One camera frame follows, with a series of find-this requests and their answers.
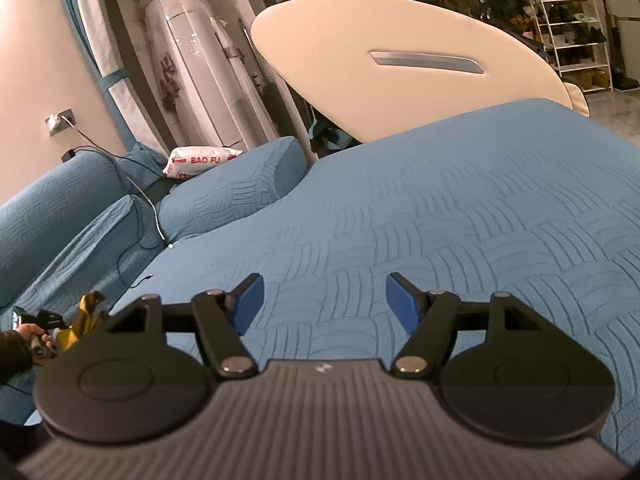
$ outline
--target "person's hand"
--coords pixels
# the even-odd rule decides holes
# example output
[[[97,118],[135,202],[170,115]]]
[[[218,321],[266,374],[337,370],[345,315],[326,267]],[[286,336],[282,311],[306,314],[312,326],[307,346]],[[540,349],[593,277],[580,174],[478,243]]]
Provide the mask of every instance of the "person's hand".
[[[36,324],[25,323],[16,328],[15,331],[22,336],[28,345],[31,345],[31,338],[36,335],[40,338],[43,345],[47,347],[47,350],[50,351],[53,348],[53,340],[51,337]],[[34,357],[33,362],[42,364],[43,359]]]

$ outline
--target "shoe rack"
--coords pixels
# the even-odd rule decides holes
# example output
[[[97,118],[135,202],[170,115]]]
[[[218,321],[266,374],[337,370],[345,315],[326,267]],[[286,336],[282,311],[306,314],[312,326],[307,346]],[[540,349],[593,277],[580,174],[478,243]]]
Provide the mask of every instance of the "shoe rack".
[[[571,14],[566,5],[578,4],[582,12]],[[602,21],[598,15],[598,8],[593,0],[531,0],[532,16],[535,16],[538,39],[545,45],[545,50],[553,52],[556,62],[551,66],[560,77],[575,80],[575,83],[583,92],[595,92],[599,90],[611,90],[611,68],[609,63],[609,50],[606,34],[602,32]],[[578,32],[579,26],[587,27],[589,34]],[[571,32],[567,28],[574,27],[575,39],[571,40]],[[599,32],[591,34],[591,28]],[[593,53],[590,59],[580,59],[579,62],[567,62],[570,49],[583,48]],[[594,70],[606,72],[608,85],[597,85],[591,81]]]

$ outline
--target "white bed headboard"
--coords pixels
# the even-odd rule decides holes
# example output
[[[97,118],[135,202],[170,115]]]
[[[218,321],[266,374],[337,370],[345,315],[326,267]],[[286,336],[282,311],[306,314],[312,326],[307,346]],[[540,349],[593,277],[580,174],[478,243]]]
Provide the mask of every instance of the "white bed headboard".
[[[524,98],[572,108],[525,45],[412,0],[291,0],[261,12],[251,36],[287,83],[361,142]]]

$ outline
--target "quilted pattern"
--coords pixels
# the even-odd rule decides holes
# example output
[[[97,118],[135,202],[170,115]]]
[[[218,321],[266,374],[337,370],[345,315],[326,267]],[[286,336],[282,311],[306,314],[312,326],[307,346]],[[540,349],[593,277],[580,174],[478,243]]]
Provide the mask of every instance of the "quilted pattern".
[[[160,225],[172,241],[213,231],[276,202],[305,171],[295,137],[272,140],[174,187],[160,204]]]
[[[14,304],[27,312],[46,308],[63,314],[71,323],[84,294],[99,290],[106,306],[113,305],[162,249],[152,209],[138,197],[124,196],[60,251]],[[118,259],[127,285],[118,276]],[[0,330],[11,329],[11,314],[10,308],[1,314]],[[29,374],[17,378],[21,392],[0,386],[1,418],[20,424],[28,418],[34,404],[26,394],[31,392],[33,380]]]
[[[511,291],[594,352],[618,390],[603,442],[640,458],[640,151],[551,102],[324,158],[278,202],[163,251],[116,307],[147,292],[187,301],[260,272],[266,299],[244,342],[261,364],[388,364],[406,340],[385,301],[395,270],[467,300]]]
[[[117,159],[141,187],[158,179],[166,159],[137,143]],[[7,307],[94,218],[134,191],[112,160],[79,152],[0,206],[0,310]]]

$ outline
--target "shoe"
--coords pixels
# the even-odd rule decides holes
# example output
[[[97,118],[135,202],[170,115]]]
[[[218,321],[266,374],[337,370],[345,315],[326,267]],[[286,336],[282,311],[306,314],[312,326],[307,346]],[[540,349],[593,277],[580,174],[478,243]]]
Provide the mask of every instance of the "shoe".
[[[560,16],[560,10],[558,6],[552,6],[546,13],[546,16],[549,18],[549,23],[560,23],[562,22],[562,17]]]
[[[578,81],[580,82],[578,86],[583,92],[585,90],[591,90],[593,88],[591,70],[580,70],[580,72],[578,72]]]
[[[599,28],[591,27],[589,31],[589,41],[588,43],[606,43],[607,38],[604,37],[604,34],[601,33]]]
[[[609,74],[604,70],[594,70],[591,74],[591,81],[596,86],[609,88]]]
[[[589,49],[586,46],[579,46],[574,50],[575,50],[575,55],[578,56],[580,59],[591,57],[589,54]]]
[[[636,79],[627,77],[620,72],[614,72],[611,77],[613,79],[613,88],[617,90],[632,90],[640,86]]]
[[[578,25],[575,27],[575,44],[576,45],[584,45],[587,43],[595,43],[595,41],[591,41],[590,35],[584,29],[583,26]]]
[[[560,7],[558,12],[560,14],[560,21],[561,22],[568,23],[568,22],[572,22],[574,20],[574,17],[569,12],[569,9],[567,9],[566,7]]]
[[[587,16],[583,12],[578,12],[578,14],[574,15],[574,18],[575,18],[576,22],[583,22],[583,23],[593,23],[593,22],[597,22],[598,21],[593,16]]]

